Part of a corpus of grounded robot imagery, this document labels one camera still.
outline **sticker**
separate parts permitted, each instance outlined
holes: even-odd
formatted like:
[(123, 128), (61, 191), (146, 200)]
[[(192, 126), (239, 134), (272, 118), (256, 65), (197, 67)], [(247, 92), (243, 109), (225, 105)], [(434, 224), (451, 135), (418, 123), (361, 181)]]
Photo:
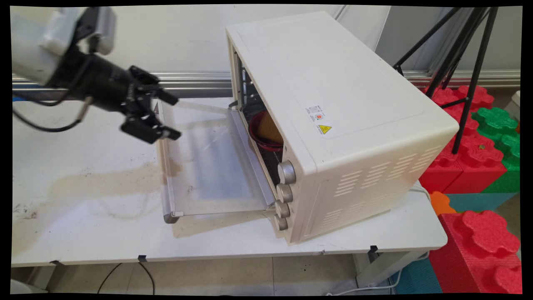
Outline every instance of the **sticker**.
[(326, 118), (326, 114), (320, 107), (320, 105), (311, 106), (305, 109), (309, 117), (311, 118), (311, 121), (322, 121)]
[(332, 127), (331, 126), (324, 126), (324, 125), (318, 125), (320, 130), (322, 131), (322, 134), (326, 134)]
[(317, 122), (314, 126), (317, 128), (318, 133), (323, 137), (329, 137), (332, 135), (331, 132), (335, 131), (333, 125), (329, 122)]
[(320, 107), (320, 105), (310, 106), (307, 107), (305, 111), (309, 115), (311, 122), (313, 122), (320, 135), (325, 137), (326, 134), (328, 134), (333, 128), (333, 125), (330, 124), (326, 113), (322, 110), (322, 107)]

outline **tripod leg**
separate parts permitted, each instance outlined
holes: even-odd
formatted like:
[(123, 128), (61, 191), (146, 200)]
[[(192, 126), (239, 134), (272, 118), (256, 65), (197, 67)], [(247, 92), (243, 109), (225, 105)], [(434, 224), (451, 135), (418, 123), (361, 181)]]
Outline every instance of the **tripod leg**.
[(474, 11), (470, 14), (468, 20), (463, 26), (463, 29), (461, 29), (459, 36), (457, 37), (450, 51), (444, 58), (442, 65), (435, 74), (435, 77), (431, 81), (430, 86), (426, 91), (426, 96), (428, 96), (430, 99), (433, 97), (433, 93), (437, 88), (437, 85), (442, 82), (444, 76), (451, 70), (452, 65), (455, 63), (457, 57), (459, 56), (460, 50), (464, 45), (464, 42), (469, 39), (471, 33), (473, 34), (472, 29), (474, 29), (476, 27), (476, 24), (478, 24), (479, 20), (481, 20), (483, 12), (485, 10), (485, 7), (476, 7), (474, 8)]
[(455, 63), (454, 63), (454, 66), (453, 68), (451, 69), (450, 73), (447, 75), (446, 79), (444, 80), (444, 82), (442, 83), (442, 89), (445, 90), (446, 87), (448, 86), (448, 84), (450, 83), (450, 80), (451, 80), (451, 77), (454, 75), (454, 72), (455, 70), (457, 69), (457, 66), (459, 65), (459, 62), (461, 60), (461, 57), (463, 57), (463, 54), (465, 53), (465, 50), (466, 48), (468, 47), (468, 44), (470, 44), (470, 40), (472, 39), (472, 36), (474, 35), (475, 31), (478, 30), (478, 27), (479, 25), (481, 24), (481, 22), (483, 22), (483, 20), (485, 19), (485, 17), (488, 15), (488, 12), (485, 13), (485, 15), (483, 16), (483, 18), (479, 21), (479, 23), (475, 26), (475, 28), (473, 29), (472, 31), (472, 34), (470, 35), (470, 37), (468, 38), (467, 41), (465, 41), (464, 45), (461, 47), (461, 50), (459, 51), (459, 57), (456, 59)]
[(405, 53), (404, 56), (402, 56), (402, 58), (400, 58), (400, 60), (398, 60), (398, 62), (396, 64), (394, 64), (394, 69), (397, 70), (401, 75), (403, 75), (403, 73), (401, 72), (401, 65), (402, 63), (404, 63), (409, 57), (411, 57), (411, 55), (413, 55), (413, 53), (415, 53), (416, 50), (418, 50), (418, 48), (420, 48), (420, 46), (422, 46), (427, 40), (429, 40), (429, 38), (435, 33), (437, 32), (437, 30), (439, 30), (442, 25), (444, 25), (451, 17), (454, 16), (454, 14), (459, 11), (460, 7), (454, 7), (452, 8), (437, 24), (435, 24), (435, 26), (433, 26), (433, 28), (430, 29), (430, 31), (428, 31), (421, 39), (420, 41), (418, 41), (418, 43), (416, 43), (409, 51), (407, 51), (407, 53)]
[(474, 97), (475, 86), (478, 83), (479, 73), (481, 72), (481, 66), (483, 65), (483, 59), (485, 58), (485, 52), (487, 52), (487, 46), (489, 44), (490, 34), (492, 32), (492, 27), (494, 26), (494, 20), (496, 19), (497, 12), (498, 7), (491, 7), (489, 10), (489, 18), (487, 19), (487, 24), (485, 25), (485, 31), (483, 32), (483, 38), (481, 40), (481, 45), (479, 46), (478, 57), (475, 60), (474, 72), (472, 73), (468, 94), (466, 95), (465, 106), (463, 107), (463, 114), (461, 115), (461, 121), (459, 122), (459, 131), (457, 132), (457, 136), (455, 138), (454, 148), (451, 151), (453, 154), (457, 154), (459, 151), (459, 145), (461, 144), (461, 138), (463, 137), (466, 120), (468, 119), (468, 114), (470, 113), (470, 105), (472, 104), (472, 98)]

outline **bread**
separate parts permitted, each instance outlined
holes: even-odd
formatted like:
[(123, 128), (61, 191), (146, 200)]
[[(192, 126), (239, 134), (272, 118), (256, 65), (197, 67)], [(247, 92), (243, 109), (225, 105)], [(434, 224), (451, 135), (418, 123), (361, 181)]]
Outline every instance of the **bread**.
[(274, 124), (274, 120), (268, 112), (265, 112), (263, 118), (259, 122), (257, 127), (257, 137), (261, 139), (267, 139), (275, 143), (283, 144), (283, 137), (279, 133), (278, 128)]

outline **red foam block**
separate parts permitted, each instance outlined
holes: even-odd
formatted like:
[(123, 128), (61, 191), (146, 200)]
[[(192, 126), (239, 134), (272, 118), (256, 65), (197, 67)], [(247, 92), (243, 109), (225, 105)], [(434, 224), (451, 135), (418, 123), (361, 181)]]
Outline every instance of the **red foam block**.
[(444, 293), (522, 293), (517, 237), (493, 211), (439, 216), (448, 243), (430, 253)]
[(444, 147), (420, 176), (420, 184), (430, 193), (443, 192), (463, 172), (457, 162), (457, 155), (451, 153), (453, 141)]
[(502, 159), (503, 153), (494, 148), (491, 139), (478, 133), (463, 136), (457, 158), (457, 163), (463, 172), (445, 188), (443, 193), (481, 193), (507, 172)]
[[(450, 107), (446, 107), (444, 109), (445, 112), (447, 112), (450, 116), (452, 116), (457, 123), (461, 121), (461, 116), (463, 115), (463, 108), (459, 105), (454, 105)], [(472, 116), (470, 113), (468, 113), (468, 118), (466, 119), (465, 123), (465, 129), (463, 131), (463, 136), (471, 136), (474, 133), (478, 131), (479, 123), (472, 119)]]
[[(426, 88), (423, 89), (422, 92), (425, 94), (428, 88), (429, 86), (426, 86)], [(454, 91), (452, 91), (450, 88), (445, 88), (444, 90), (441, 88), (437, 88), (433, 92), (433, 97), (431, 98), (431, 100), (433, 100), (433, 102), (435, 102), (438, 106), (441, 106), (441, 105), (459, 100), (459, 98), (454, 94)]]
[[(454, 95), (458, 99), (463, 99), (468, 94), (468, 86), (461, 85), (457, 90), (454, 91)], [(471, 112), (477, 112), (480, 107), (485, 107), (487, 109), (492, 108), (492, 102), (494, 102), (494, 97), (487, 93), (487, 89), (482, 86), (476, 86), (474, 91), (474, 98), (472, 98), (472, 104), (470, 105)]]

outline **white toaster oven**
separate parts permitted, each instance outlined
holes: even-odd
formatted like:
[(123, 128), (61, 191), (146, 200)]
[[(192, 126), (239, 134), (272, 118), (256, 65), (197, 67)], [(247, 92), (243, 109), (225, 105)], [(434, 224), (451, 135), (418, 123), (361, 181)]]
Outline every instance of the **white toaster oven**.
[[(230, 109), (216, 99), (158, 104), (163, 122), (183, 132), (159, 144), (168, 223), (274, 203), (275, 229), (305, 240), (391, 209), (458, 130), (325, 12), (229, 26), (227, 38)], [(249, 136), (264, 110), (280, 152)]]

